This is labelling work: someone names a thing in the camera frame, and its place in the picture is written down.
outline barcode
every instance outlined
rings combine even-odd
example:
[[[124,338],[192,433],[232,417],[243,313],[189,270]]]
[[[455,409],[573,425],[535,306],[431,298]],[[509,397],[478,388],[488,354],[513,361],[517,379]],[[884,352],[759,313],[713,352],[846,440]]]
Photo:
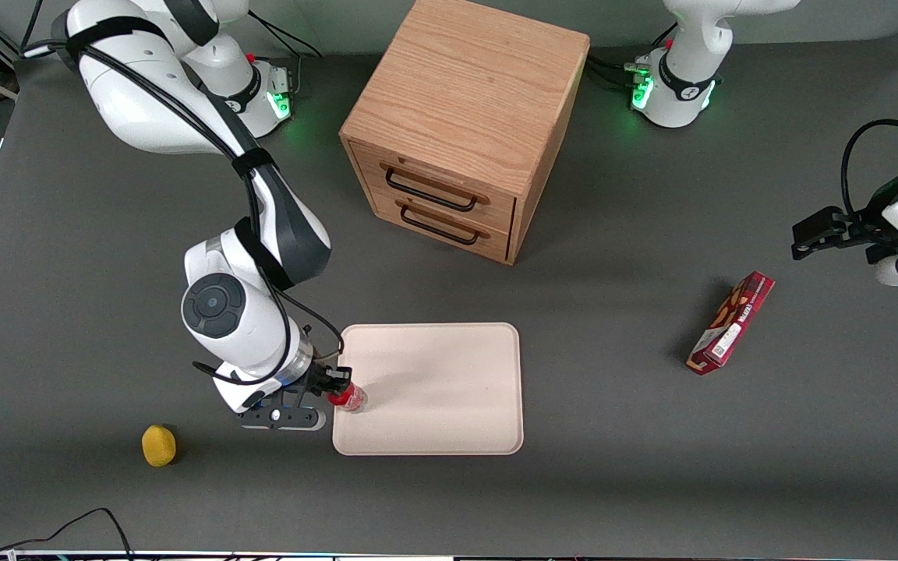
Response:
[[[730,350],[730,347],[733,347],[738,334],[741,334],[741,326],[739,326],[738,323],[734,323],[733,326],[728,327],[727,332],[723,333],[723,337],[721,337],[716,346],[712,348],[712,355],[716,356],[716,358],[723,358],[723,356],[727,354],[727,351]]]

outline drawer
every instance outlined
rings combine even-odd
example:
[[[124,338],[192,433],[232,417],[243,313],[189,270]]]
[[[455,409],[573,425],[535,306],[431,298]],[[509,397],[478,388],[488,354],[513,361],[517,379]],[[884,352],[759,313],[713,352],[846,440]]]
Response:
[[[390,223],[439,239],[457,248],[477,253],[496,262],[503,262],[508,256],[508,235],[503,231],[486,228],[481,224],[447,216],[446,213],[431,210],[406,201],[404,196],[373,194],[377,205],[377,216]]]
[[[365,187],[387,198],[402,199],[418,209],[449,217],[463,217],[498,231],[510,231],[514,197],[487,189],[467,188],[463,182],[424,170],[403,157],[350,143]]]

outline red cardboard box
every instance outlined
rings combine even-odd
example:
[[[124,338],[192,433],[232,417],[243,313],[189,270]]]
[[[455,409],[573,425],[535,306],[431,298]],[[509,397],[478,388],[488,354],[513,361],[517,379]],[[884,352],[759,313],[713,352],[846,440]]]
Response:
[[[751,320],[758,315],[771,287],[774,287],[774,280],[758,271],[753,271],[751,276],[734,287],[730,297],[719,307],[716,320],[705,330],[695,348],[691,349],[691,356],[688,356],[685,365],[700,376],[725,365],[734,354],[737,342],[748,330]]]

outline wooden drawer cabinet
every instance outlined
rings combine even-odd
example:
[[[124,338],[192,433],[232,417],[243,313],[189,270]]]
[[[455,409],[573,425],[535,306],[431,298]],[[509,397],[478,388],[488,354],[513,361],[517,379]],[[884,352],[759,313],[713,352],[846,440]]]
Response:
[[[588,46],[463,0],[417,0],[339,132],[373,212],[512,265]]]

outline yellow sponge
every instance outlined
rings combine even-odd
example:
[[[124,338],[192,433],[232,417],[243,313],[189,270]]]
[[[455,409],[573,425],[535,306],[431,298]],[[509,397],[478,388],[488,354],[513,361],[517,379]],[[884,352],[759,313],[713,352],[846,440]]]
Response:
[[[171,434],[171,430],[165,429],[160,424],[153,424],[143,431],[140,448],[147,463],[153,468],[161,468],[175,458],[175,437]]]

